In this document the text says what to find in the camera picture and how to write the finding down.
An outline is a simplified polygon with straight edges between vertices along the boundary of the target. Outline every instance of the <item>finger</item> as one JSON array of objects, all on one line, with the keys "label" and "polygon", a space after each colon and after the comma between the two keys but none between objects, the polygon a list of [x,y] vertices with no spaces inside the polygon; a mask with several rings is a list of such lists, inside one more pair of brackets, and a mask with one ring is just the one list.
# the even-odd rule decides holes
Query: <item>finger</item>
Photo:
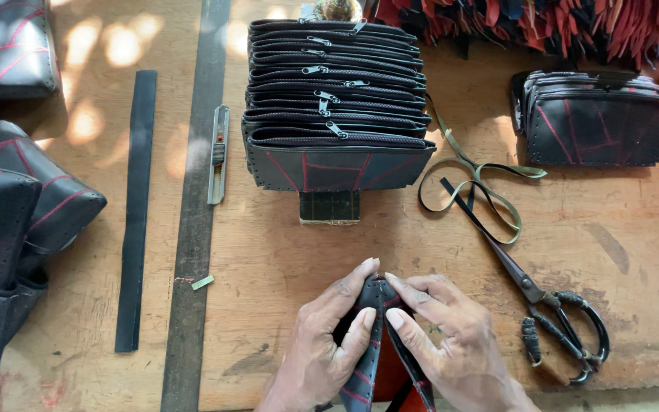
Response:
[{"label": "finger", "polygon": [[365,278],[377,273],[378,267],[380,267],[378,258],[366,259],[360,266],[355,267],[350,275],[331,284],[316,299],[316,304],[327,315],[339,320],[347,314],[360,296]]},{"label": "finger", "polygon": [[342,344],[334,353],[334,361],[338,363],[339,370],[352,373],[357,361],[368,349],[371,340],[371,329],[375,322],[376,310],[364,308],[361,310],[350,325]]},{"label": "finger", "polygon": [[432,298],[443,304],[451,305],[464,298],[464,293],[444,275],[413,276],[406,283],[416,290],[428,293]]},{"label": "finger", "polygon": [[428,293],[415,289],[401,278],[386,272],[386,279],[393,286],[401,299],[418,314],[435,325],[448,323],[450,316],[449,306],[432,298]]},{"label": "finger", "polygon": [[408,351],[416,358],[421,369],[429,375],[436,364],[439,349],[428,339],[421,326],[406,311],[391,308],[385,313],[388,323],[395,329]]}]

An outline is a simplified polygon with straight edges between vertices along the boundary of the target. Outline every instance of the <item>workbench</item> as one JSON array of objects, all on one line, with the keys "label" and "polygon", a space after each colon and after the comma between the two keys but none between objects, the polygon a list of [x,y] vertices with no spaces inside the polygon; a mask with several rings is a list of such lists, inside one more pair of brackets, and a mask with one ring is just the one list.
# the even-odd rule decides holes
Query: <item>workbench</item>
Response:
[{"label": "workbench", "polygon": [[[7,346],[0,410],[157,410],[164,372],[177,247],[190,98],[201,2],[53,0],[64,91],[8,104],[9,119],[69,173],[108,198],[108,206],[48,267],[50,288]],[[225,27],[223,101],[233,110],[224,201],[215,208],[207,286],[200,410],[256,405],[280,365],[299,307],[369,257],[401,277],[445,274],[493,315],[508,370],[526,389],[555,390],[522,352],[522,297],[479,231],[457,208],[430,214],[405,189],[362,192],[351,227],[299,224],[298,195],[257,188],[245,168],[240,113],[248,82],[247,24],[297,18],[300,2],[233,0]],[[517,164],[524,148],[510,122],[508,82],[552,64],[521,48],[487,42],[462,60],[448,42],[423,47],[428,91],[460,145],[480,163]],[[114,353],[125,222],[130,102],[136,70],[159,72],[146,233],[140,348]],[[427,138],[453,152],[438,123]],[[653,168],[546,167],[528,182],[489,172],[485,182],[511,201],[523,233],[508,252],[547,290],[580,292],[609,328],[609,360],[586,389],[659,386],[659,165]],[[426,199],[444,200],[438,183],[467,180],[435,171]],[[475,209],[501,236],[499,222]],[[195,308],[195,316],[202,316]],[[441,335],[428,323],[434,340]],[[577,324],[586,331],[586,324]],[[583,340],[594,345],[592,333]],[[544,357],[568,375],[575,365],[543,339]]]}]

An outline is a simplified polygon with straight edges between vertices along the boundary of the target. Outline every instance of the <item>metal zipper slider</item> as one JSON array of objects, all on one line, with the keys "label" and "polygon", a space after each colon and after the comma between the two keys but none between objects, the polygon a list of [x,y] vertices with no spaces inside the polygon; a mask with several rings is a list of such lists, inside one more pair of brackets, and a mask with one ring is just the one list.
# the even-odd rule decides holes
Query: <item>metal zipper slider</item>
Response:
[{"label": "metal zipper slider", "polygon": [[319,114],[322,115],[322,117],[329,117],[331,115],[330,111],[327,110],[327,104],[329,101],[325,99],[319,99]]},{"label": "metal zipper slider", "polygon": [[362,28],[365,26],[366,23],[368,23],[368,19],[361,18],[360,21],[357,22],[355,27],[353,27],[352,30],[350,30],[350,32],[352,32],[353,34],[357,34],[360,30],[362,30]]},{"label": "metal zipper slider", "polygon": [[316,54],[317,56],[320,56],[320,57],[326,57],[326,55],[327,55],[327,53],[325,53],[321,50],[312,50],[310,48],[303,48],[302,52]]},{"label": "metal zipper slider", "polygon": [[314,91],[314,95],[317,96],[317,97],[319,97],[319,98],[325,98],[325,99],[332,100],[332,103],[334,103],[334,104],[337,104],[337,103],[340,102],[340,99],[335,98],[335,97],[334,97],[333,95],[331,95],[330,93],[322,92],[322,91],[320,91],[320,90],[315,90],[315,91]]},{"label": "metal zipper slider", "polygon": [[371,82],[367,80],[346,81],[345,87],[368,86]]},{"label": "metal zipper slider", "polygon": [[307,36],[307,40],[309,40],[310,42],[322,43],[323,45],[325,45],[327,47],[332,46],[332,42],[330,42],[329,40],[320,39],[319,37],[315,37],[315,36]]},{"label": "metal zipper slider", "polygon": [[309,73],[314,73],[314,72],[329,72],[328,68],[325,68],[325,66],[312,66],[311,68],[303,68],[302,73],[304,74],[309,74]]},{"label": "metal zipper slider", "polygon": [[297,19],[299,24],[304,24],[304,23],[306,23],[308,21],[312,21],[312,20],[317,20],[317,15],[316,14],[309,14],[306,17],[302,17],[302,18]]},{"label": "metal zipper slider", "polygon": [[340,128],[337,127],[337,125],[335,125],[333,122],[327,122],[325,123],[325,126],[329,127],[330,130],[333,131],[334,134],[336,134],[339,138],[346,139],[350,137],[350,135],[348,135],[347,132],[343,132],[342,130],[340,130]]}]

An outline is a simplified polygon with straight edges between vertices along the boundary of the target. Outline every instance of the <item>small metal piece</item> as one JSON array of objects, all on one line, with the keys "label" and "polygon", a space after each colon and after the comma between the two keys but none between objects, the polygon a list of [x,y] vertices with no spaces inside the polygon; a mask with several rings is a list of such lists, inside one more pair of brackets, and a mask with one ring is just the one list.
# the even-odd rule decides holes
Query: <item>small metal piece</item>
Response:
[{"label": "small metal piece", "polygon": [[302,73],[304,74],[309,74],[309,73],[314,73],[314,72],[329,72],[329,68],[325,68],[325,66],[312,66],[310,68],[303,68]]},{"label": "small metal piece", "polygon": [[309,40],[310,42],[322,43],[323,45],[325,45],[327,47],[332,46],[332,42],[330,42],[329,40],[320,39],[319,37],[315,37],[315,36],[307,36],[307,40]]},{"label": "small metal piece", "polygon": [[319,99],[319,114],[322,115],[322,117],[329,117],[331,115],[330,111],[327,110],[327,104],[329,101],[325,99]]},{"label": "small metal piece", "polygon": [[196,281],[191,286],[193,287],[193,290],[197,290],[197,289],[200,289],[202,286],[205,286],[205,285],[209,284],[210,282],[212,282],[214,280],[215,280],[215,278],[212,277],[212,275],[208,275],[208,276]]},{"label": "small metal piece", "polygon": [[357,24],[355,25],[355,27],[353,27],[352,30],[350,30],[350,31],[351,31],[353,34],[357,34],[357,33],[362,29],[362,27],[364,27],[365,24],[367,24],[367,23],[368,23],[368,19],[367,19],[367,18],[361,18],[360,21],[357,22]]},{"label": "small metal piece", "polygon": [[367,80],[346,81],[345,87],[368,86],[371,82]]},{"label": "small metal piece", "polygon": [[325,123],[325,126],[329,127],[330,130],[333,131],[334,134],[336,134],[339,138],[345,139],[350,136],[347,134],[347,132],[343,132],[342,130],[340,130],[340,128],[337,127],[337,125],[335,125],[334,122],[327,122]]},{"label": "small metal piece", "polygon": [[333,95],[327,92],[323,92],[322,90],[315,90],[314,95],[317,96],[318,98],[325,98],[328,100],[332,100],[332,103],[337,104],[340,102],[340,99],[335,98]]},{"label": "small metal piece", "polygon": [[212,128],[212,160],[210,180],[207,189],[207,203],[218,204],[225,197],[225,159],[228,149],[228,124],[230,108],[221,104],[215,108],[215,121]]},{"label": "small metal piece", "polygon": [[310,48],[303,48],[302,52],[315,54],[316,56],[320,56],[320,57],[326,57],[326,55],[327,55],[327,53],[325,53],[321,50],[312,50]]}]

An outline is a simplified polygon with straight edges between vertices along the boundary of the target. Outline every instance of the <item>black strap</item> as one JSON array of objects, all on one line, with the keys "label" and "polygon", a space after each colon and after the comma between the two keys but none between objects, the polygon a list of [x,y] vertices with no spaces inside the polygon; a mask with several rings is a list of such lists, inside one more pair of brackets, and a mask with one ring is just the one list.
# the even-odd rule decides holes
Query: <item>black strap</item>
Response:
[{"label": "black strap", "polygon": [[129,136],[129,174],[126,190],[126,232],[121,260],[119,316],[116,320],[116,352],[139,349],[141,280],[146,247],[146,209],[149,204],[151,139],[157,71],[139,70],[134,83]]}]

